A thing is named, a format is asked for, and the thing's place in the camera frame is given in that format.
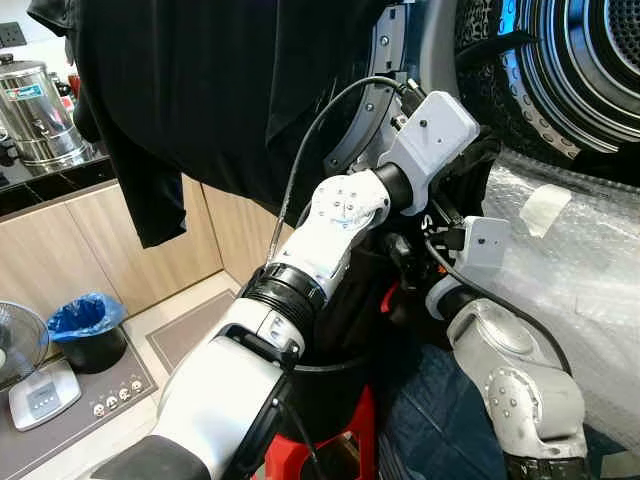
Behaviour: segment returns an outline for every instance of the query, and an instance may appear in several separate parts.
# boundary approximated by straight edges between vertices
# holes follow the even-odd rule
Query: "black bucket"
[[[326,366],[295,367],[287,402],[300,416],[314,443],[338,435],[349,424],[370,378],[370,356]],[[303,442],[295,423],[285,418],[278,433]]]
[[[114,365],[127,349],[127,339],[117,326],[111,330],[56,343],[67,357],[71,367],[80,373],[99,373]]]

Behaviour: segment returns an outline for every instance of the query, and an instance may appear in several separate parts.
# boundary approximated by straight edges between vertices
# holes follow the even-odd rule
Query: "plastic sheet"
[[[126,308],[108,295],[83,295],[49,318],[49,337],[58,343],[93,337],[118,326],[126,315]]]
[[[506,151],[483,207],[512,228],[487,286],[557,337],[587,423],[640,454],[640,190]]]

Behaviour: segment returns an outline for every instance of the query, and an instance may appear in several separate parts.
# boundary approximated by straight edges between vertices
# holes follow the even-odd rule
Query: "red stool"
[[[373,395],[368,386],[364,387],[351,422],[339,434],[351,432],[358,441],[360,451],[360,476],[358,480],[375,480],[375,426]],[[320,450],[339,435],[316,444]],[[309,457],[309,448],[276,435],[265,456],[266,480],[299,480],[302,466]]]

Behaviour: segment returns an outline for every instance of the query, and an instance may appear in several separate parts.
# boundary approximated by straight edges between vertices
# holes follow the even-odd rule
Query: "wall socket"
[[[0,23],[0,48],[26,45],[18,22]]]

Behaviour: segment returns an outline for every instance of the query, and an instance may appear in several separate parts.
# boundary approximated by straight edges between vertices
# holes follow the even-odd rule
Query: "tiled floor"
[[[127,320],[124,329],[160,388],[23,479],[89,478],[96,465],[133,445],[148,433],[155,424],[157,402],[169,375],[151,348],[146,335],[219,293],[227,289],[235,293],[239,288],[229,275],[219,273]]]

